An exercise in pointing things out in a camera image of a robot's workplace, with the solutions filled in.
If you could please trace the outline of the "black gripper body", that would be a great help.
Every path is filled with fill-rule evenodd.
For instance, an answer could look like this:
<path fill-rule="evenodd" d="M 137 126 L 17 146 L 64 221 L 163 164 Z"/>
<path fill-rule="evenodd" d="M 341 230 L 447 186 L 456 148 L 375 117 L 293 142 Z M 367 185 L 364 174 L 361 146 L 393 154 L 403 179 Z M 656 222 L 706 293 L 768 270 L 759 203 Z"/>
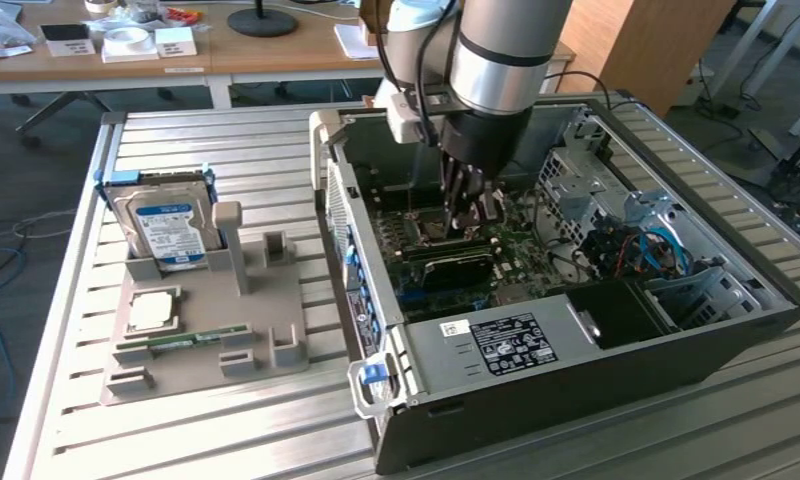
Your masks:
<path fill-rule="evenodd" d="M 493 115 L 465 110 L 445 115 L 441 150 L 447 156 L 496 179 L 513 159 L 533 109 L 516 114 Z"/>

